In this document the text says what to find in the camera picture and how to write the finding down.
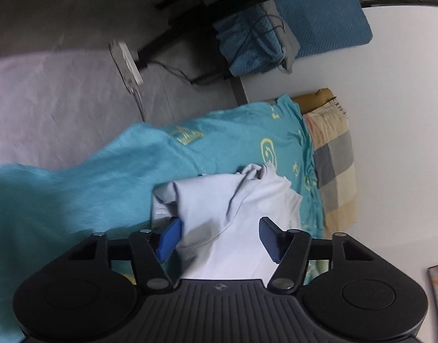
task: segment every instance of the yellow print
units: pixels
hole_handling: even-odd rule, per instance
[[[292,166],[292,170],[294,171],[295,176],[298,176],[300,174],[297,163],[294,163],[294,165]]]
[[[177,126],[175,130],[170,132],[170,135],[174,136],[176,140],[183,145],[188,145],[193,140],[204,136],[203,133],[200,133],[199,131],[191,130],[182,126]]]
[[[278,170],[278,161],[276,160],[276,152],[273,146],[273,141],[270,138],[263,138],[260,142],[260,151],[262,152],[263,162],[271,162],[275,170]]]
[[[308,191],[311,191],[311,181],[310,181],[310,177],[309,176],[305,175],[305,177],[303,179],[303,183],[304,183],[305,188]]]
[[[272,116],[276,120],[277,118],[279,118],[279,115],[275,112],[275,109],[273,108],[272,105],[270,105],[270,107],[272,108],[272,113],[273,113]]]

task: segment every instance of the black cable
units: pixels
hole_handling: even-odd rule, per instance
[[[275,31],[275,30],[278,29],[278,28],[281,28],[282,31],[285,32],[285,29],[284,29],[284,20],[282,20],[282,18],[281,18],[279,15],[274,15],[274,14],[265,14],[265,15],[262,15],[261,17],[259,17],[259,19],[257,19],[257,20],[254,22],[254,24],[252,25],[252,27],[249,29],[249,32],[248,32],[247,36],[245,37],[245,39],[244,39],[243,42],[241,43],[241,45],[240,45],[240,47],[238,48],[238,50],[235,52],[235,55],[233,56],[233,59],[232,59],[231,62],[230,62],[230,66],[231,66],[231,65],[235,62],[235,60],[237,59],[237,57],[238,57],[238,55],[239,55],[241,49],[243,49],[245,43],[247,42],[247,40],[248,40],[250,34],[251,34],[252,31],[254,30],[254,28],[255,28],[255,26],[257,25],[257,23],[258,23],[262,18],[268,18],[268,17],[273,17],[273,18],[277,18],[277,19],[279,19],[279,20],[281,21],[281,25],[277,25],[276,27],[273,27],[272,29],[269,29],[268,31],[263,32],[262,34],[260,34],[259,36],[255,37],[254,39],[258,39],[258,38],[260,38],[260,37],[262,37],[262,36],[264,36],[264,35],[266,35],[266,34],[268,34],[268,33],[270,33],[270,32]],[[195,84],[197,84],[197,85],[201,85],[201,86],[210,85],[210,84],[212,84],[212,83],[218,81],[221,77],[223,77],[222,73],[212,73],[211,76],[218,75],[217,78],[213,78],[213,80],[211,80],[211,81],[207,81],[207,82],[203,82],[203,81],[197,81],[197,82],[194,82],[194,79],[190,79],[190,78],[188,77],[188,75],[186,75],[182,70],[180,70],[180,69],[177,68],[177,67],[169,66],[168,64],[162,63],[162,62],[157,61],[157,60],[149,60],[149,61],[147,61],[147,64],[157,64],[157,65],[161,66],[162,68],[164,68],[168,73],[171,73],[173,76],[176,76],[176,77],[178,77],[179,79],[181,79],[181,80],[183,80],[183,81],[186,81],[186,82],[187,82],[188,84],[190,84],[190,85],[195,85]],[[199,78],[201,78],[201,77],[207,77],[207,74],[202,75],[202,76],[199,76],[199,77],[197,77],[197,79],[199,79]]]
[[[233,59],[230,61],[230,66],[235,62],[236,58],[238,57],[238,54],[240,53],[241,49],[244,47],[247,39],[249,38],[250,34],[252,33],[252,30],[254,29],[254,27],[257,25],[257,23],[260,21],[260,19],[265,18],[265,17],[273,17],[273,18],[278,18],[281,21],[282,25],[277,25],[276,27],[273,27],[272,29],[270,29],[269,31],[266,31],[264,33],[262,33],[261,35],[257,36],[256,39],[266,35],[267,33],[270,33],[274,30],[276,30],[277,28],[282,28],[282,31],[285,32],[284,30],[284,21],[282,20],[282,18],[278,15],[274,15],[274,14],[265,14],[262,15],[259,19],[257,19],[255,21],[255,23],[252,25],[252,27],[250,28],[246,38],[244,39],[244,41],[242,42],[242,44],[240,45],[240,47],[238,48],[238,50],[236,51],[235,55],[233,56]]]

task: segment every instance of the bed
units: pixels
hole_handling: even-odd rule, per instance
[[[26,277],[92,232],[119,238],[148,228],[152,189],[160,183],[271,162],[303,196],[303,230],[318,238],[345,230],[352,216],[343,221],[338,213],[353,213],[341,211],[355,200],[353,162],[338,165],[337,156],[345,156],[348,126],[344,110],[330,100],[331,92],[321,90],[308,98],[319,101],[325,94],[321,103],[328,102],[304,115],[284,95],[273,104],[211,112],[165,128],[135,124],[69,169],[0,167],[0,342],[22,337],[11,299]],[[304,111],[313,108],[298,101]],[[323,207],[326,198],[329,206]],[[307,281],[325,269],[325,263],[311,263]]]

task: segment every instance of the black metal frame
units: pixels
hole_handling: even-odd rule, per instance
[[[180,220],[172,218],[171,224],[176,221]],[[238,315],[229,312],[232,308],[249,316],[239,327],[274,328],[278,321],[294,329],[294,336],[299,332],[316,338],[306,342],[417,342],[414,336],[428,308],[423,289],[346,233],[317,240],[301,230],[282,231],[263,217],[259,237],[279,264],[267,289],[259,280],[182,280],[174,285],[156,254],[171,224],[166,230],[141,230],[122,240],[94,233],[25,280],[14,295],[13,310],[30,341],[161,341],[149,337],[161,328],[182,336],[189,316],[204,316],[191,335],[204,329],[212,333],[221,330],[217,316],[226,326],[231,326],[230,319],[237,322]],[[181,239],[181,233],[174,233],[179,236],[166,238],[167,256]],[[329,271],[303,285],[308,261],[318,259],[330,260]],[[130,260],[136,285],[113,272],[111,260]],[[217,308],[218,315],[208,313],[215,303],[231,306],[231,297],[232,307]],[[274,318],[264,317],[270,314]],[[187,320],[175,323],[181,315]],[[150,334],[152,325],[158,328]]]
[[[176,1],[178,0],[164,0],[157,6],[160,9]],[[208,6],[200,4],[193,7],[180,16],[169,20],[171,27],[168,31],[138,50],[138,61],[135,62],[137,68],[147,67],[148,62],[157,52],[172,45],[185,35],[193,31],[210,29],[214,22],[265,1],[268,0],[219,0]]]

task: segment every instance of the gray fabric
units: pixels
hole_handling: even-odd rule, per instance
[[[328,142],[331,151],[332,164],[335,169],[335,175],[345,172],[354,163],[354,154],[352,151],[351,134],[348,131]]]
[[[316,162],[317,185],[321,188],[336,177],[328,143],[314,151],[314,161]]]
[[[266,1],[262,3],[262,8],[265,13],[268,14],[273,27],[278,27],[275,29],[276,36],[282,46],[282,52],[284,57],[279,63],[279,70],[283,73],[292,73],[292,65],[294,63],[295,57],[297,56],[298,50],[300,50],[300,43],[293,34],[289,25],[282,19],[279,15],[276,4],[273,0]]]

